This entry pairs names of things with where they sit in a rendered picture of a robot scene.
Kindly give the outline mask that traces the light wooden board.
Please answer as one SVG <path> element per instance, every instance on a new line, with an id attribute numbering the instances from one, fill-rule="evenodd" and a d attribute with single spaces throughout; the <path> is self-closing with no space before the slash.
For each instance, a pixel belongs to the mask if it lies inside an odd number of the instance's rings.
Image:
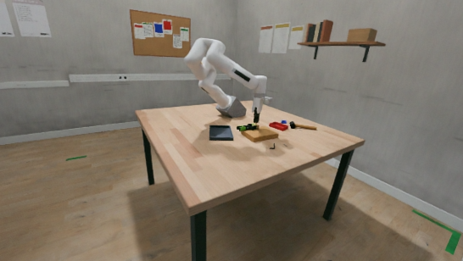
<path id="1" fill-rule="evenodd" d="M 278 138 L 279 133 L 269 129 L 266 126 L 261 126 L 256 130 L 242 130 L 241 134 L 248 138 L 251 142 L 261 142 L 265 140 Z"/>

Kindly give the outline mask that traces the red open tray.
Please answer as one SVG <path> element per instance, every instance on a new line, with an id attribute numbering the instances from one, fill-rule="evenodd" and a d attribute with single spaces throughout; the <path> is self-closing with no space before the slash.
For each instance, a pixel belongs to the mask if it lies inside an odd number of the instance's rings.
<path id="1" fill-rule="evenodd" d="M 278 123 L 278 122 L 272 122 L 272 123 L 270 123 L 270 124 L 269 124 L 269 127 L 278 129 L 279 131 L 284 131 L 284 130 L 287 130 L 287 129 L 288 129 L 288 125 L 284 125 L 284 124 L 281 124 L 281 123 Z"/>

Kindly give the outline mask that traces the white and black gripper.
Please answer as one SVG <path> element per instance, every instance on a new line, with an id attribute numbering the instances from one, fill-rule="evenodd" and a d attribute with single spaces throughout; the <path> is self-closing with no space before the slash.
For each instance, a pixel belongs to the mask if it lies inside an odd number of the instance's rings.
<path id="1" fill-rule="evenodd" d="M 259 114 L 263 108 L 263 99 L 254 97 L 252 113 L 254 112 L 254 123 L 259 123 Z"/>

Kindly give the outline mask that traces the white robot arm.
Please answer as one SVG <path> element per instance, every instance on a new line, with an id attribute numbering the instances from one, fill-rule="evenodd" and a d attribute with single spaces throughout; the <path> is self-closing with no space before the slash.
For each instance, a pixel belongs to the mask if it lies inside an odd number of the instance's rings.
<path id="1" fill-rule="evenodd" d="M 220 41 L 204 38 L 195 41 L 190 53 L 184 60 L 199 80 L 199 87 L 207 92 L 219 104 L 221 109 L 228 108 L 231 105 L 232 98 L 227 96 L 218 86 L 213 85 L 217 75 L 216 67 L 226 75 L 241 82 L 244 86 L 254 89 L 254 97 L 265 99 L 265 104 L 271 103 L 272 97 L 265 97 L 267 78 L 250 74 L 223 55 L 225 50 L 226 46 Z M 207 56 L 204 58 L 206 53 Z"/>

